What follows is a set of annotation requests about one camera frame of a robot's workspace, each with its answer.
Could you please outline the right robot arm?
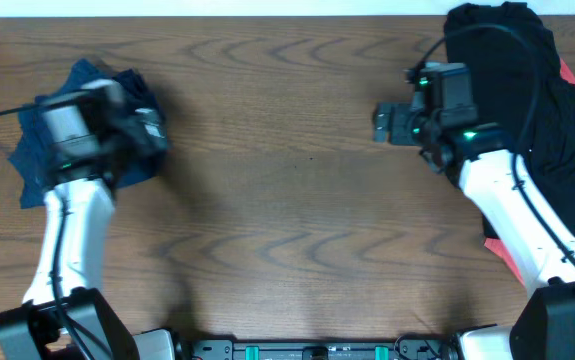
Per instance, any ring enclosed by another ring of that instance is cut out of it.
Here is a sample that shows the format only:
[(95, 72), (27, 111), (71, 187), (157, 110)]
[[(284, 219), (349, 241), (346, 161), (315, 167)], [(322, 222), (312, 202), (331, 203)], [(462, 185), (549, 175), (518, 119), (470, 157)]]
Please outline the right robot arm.
[(462, 63), (408, 70), (408, 103), (380, 103), (374, 139), (416, 146), (471, 200), (508, 251), (529, 301), (512, 326), (463, 330), (444, 359), (575, 359), (575, 237), (541, 194), (509, 134), (479, 119)]

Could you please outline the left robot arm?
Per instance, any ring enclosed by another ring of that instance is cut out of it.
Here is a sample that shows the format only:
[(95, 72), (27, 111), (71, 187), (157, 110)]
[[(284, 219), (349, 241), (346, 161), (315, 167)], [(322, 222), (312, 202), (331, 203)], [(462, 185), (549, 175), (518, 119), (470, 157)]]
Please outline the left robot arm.
[(159, 113), (120, 87), (88, 87), (38, 107), (53, 159), (45, 169), (47, 224), (21, 306), (0, 313), (7, 359), (173, 359), (170, 331), (131, 334), (101, 293), (115, 189), (131, 164), (167, 147)]

